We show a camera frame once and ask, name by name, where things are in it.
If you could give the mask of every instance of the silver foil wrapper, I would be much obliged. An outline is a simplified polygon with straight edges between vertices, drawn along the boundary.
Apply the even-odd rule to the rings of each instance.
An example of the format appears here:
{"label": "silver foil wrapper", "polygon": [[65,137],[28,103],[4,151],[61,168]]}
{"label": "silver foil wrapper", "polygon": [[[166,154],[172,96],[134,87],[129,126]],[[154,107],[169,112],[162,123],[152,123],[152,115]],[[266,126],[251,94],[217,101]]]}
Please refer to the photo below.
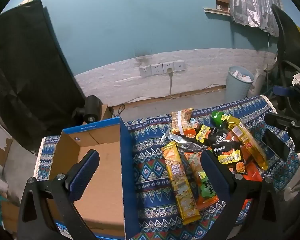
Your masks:
{"label": "silver foil wrapper", "polygon": [[236,23],[259,27],[278,37],[279,29],[271,11],[273,3],[281,8],[279,0],[230,0],[230,15]]}

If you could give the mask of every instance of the blue rubber grip pad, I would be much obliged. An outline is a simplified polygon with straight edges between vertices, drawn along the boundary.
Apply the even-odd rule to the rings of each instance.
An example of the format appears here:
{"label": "blue rubber grip pad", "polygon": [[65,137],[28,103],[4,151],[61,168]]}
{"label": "blue rubber grip pad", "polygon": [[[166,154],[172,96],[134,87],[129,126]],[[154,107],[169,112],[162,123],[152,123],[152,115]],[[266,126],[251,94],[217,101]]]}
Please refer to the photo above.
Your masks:
{"label": "blue rubber grip pad", "polygon": [[295,97],[296,92],[291,88],[285,88],[281,86],[273,86],[272,92],[277,96],[284,96],[284,97]]}
{"label": "blue rubber grip pad", "polygon": [[231,198],[229,184],[206,151],[201,154],[201,166],[218,198],[228,203]]}
{"label": "blue rubber grip pad", "polygon": [[99,166],[99,153],[94,151],[93,154],[88,158],[82,168],[78,171],[77,175],[74,177],[69,185],[69,199],[73,201],[79,200],[83,192],[85,191],[87,185],[90,182],[93,174]]}

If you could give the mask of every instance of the black cloth cover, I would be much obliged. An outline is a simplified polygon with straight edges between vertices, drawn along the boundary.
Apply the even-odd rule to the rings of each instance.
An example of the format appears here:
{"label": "black cloth cover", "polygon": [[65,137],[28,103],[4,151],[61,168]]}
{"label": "black cloth cover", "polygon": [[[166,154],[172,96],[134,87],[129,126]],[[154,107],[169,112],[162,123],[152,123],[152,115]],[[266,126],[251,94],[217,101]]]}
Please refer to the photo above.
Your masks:
{"label": "black cloth cover", "polygon": [[23,147],[80,125],[84,96],[59,49],[41,0],[0,15],[0,116]]}

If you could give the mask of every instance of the electrical outlet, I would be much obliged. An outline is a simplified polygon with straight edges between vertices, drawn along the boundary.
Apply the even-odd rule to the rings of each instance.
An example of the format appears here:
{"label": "electrical outlet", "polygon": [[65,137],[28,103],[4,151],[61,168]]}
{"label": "electrical outlet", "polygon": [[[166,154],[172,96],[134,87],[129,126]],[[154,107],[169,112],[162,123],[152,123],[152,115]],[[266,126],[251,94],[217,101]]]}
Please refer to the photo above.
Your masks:
{"label": "electrical outlet", "polygon": [[151,73],[152,73],[152,75],[161,75],[161,74],[163,74],[162,64],[151,65]]}
{"label": "electrical outlet", "polygon": [[184,60],[176,60],[174,62],[174,71],[185,70],[185,61]]}
{"label": "electrical outlet", "polygon": [[141,77],[150,77],[150,76],[152,76],[150,66],[139,67],[139,71],[140,71],[140,76]]}
{"label": "electrical outlet", "polygon": [[168,68],[172,68],[172,71],[174,71],[174,62],[173,61],[165,62],[162,64],[162,66],[163,66],[164,73],[167,73]]}

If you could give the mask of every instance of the gold snack package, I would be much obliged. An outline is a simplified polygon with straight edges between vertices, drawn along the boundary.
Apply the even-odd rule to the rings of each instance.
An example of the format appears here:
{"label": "gold snack package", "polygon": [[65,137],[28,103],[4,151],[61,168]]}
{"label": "gold snack package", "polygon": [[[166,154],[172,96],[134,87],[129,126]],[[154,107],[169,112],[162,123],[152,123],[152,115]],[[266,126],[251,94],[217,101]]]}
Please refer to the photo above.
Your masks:
{"label": "gold snack package", "polygon": [[199,220],[201,216],[197,210],[176,143],[170,142],[161,149],[183,224],[187,225]]}
{"label": "gold snack package", "polygon": [[185,157],[190,164],[192,173],[195,177],[195,180],[199,188],[199,197],[197,200],[198,210],[203,210],[219,201],[216,192],[213,190],[213,187],[201,166],[201,161],[200,161],[201,153],[202,152],[196,152],[196,153],[185,152]]}
{"label": "gold snack package", "polygon": [[268,169],[268,162],[266,154],[260,145],[256,142],[252,134],[245,128],[238,118],[229,116],[227,119],[229,129],[241,140],[253,156],[261,169],[266,171]]}

